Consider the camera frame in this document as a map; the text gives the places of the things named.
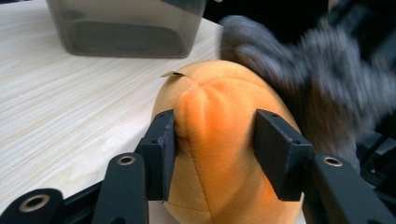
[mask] light wood surface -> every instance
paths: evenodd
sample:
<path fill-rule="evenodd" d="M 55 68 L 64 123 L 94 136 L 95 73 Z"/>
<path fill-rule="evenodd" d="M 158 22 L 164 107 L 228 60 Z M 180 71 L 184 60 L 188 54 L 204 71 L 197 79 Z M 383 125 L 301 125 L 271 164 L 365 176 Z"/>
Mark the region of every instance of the light wood surface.
<path fill-rule="evenodd" d="M 82 57 L 61 45 L 43 0 L 0 5 L 0 212 L 33 189 L 71 196 L 134 151 L 165 78 L 217 59 L 220 26 L 202 20 L 182 60 Z M 150 223 L 175 223 L 150 202 Z"/>

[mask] orange plush toy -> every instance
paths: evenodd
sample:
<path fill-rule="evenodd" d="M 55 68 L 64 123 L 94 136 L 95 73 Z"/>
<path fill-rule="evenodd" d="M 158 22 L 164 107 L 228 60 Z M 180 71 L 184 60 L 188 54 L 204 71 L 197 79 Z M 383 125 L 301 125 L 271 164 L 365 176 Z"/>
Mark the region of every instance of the orange plush toy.
<path fill-rule="evenodd" d="M 258 108 L 299 131 L 276 92 L 240 64 L 192 63 L 166 80 L 153 116 L 174 109 L 177 158 L 165 206 L 178 222 L 295 222 L 302 203 L 281 202 L 254 156 Z"/>

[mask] gray plush toy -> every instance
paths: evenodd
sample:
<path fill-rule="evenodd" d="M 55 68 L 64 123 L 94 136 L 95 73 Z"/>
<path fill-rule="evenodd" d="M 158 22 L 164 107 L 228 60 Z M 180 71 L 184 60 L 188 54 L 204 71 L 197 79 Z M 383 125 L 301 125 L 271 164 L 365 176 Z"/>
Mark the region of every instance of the gray plush toy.
<path fill-rule="evenodd" d="M 270 84 L 315 153 L 340 156 L 359 171 L 357 139 L 396 110 L 396 76 L 364 63 L 340 28 L 311 30 L 298 45 L 285 46 L 249 18 L 228 16 L 220 24 L 220 58 Z"/>

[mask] plastic container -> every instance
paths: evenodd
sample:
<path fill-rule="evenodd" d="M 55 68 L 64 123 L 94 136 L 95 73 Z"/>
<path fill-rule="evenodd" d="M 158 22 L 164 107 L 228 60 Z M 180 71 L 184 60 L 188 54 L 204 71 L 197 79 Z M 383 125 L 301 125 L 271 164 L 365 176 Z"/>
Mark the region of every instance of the plastic container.
<path fill-rule="evenodd" d="M 47 0 L 65 49 L 77 55 L 186 58 L 206 0 Z"/>

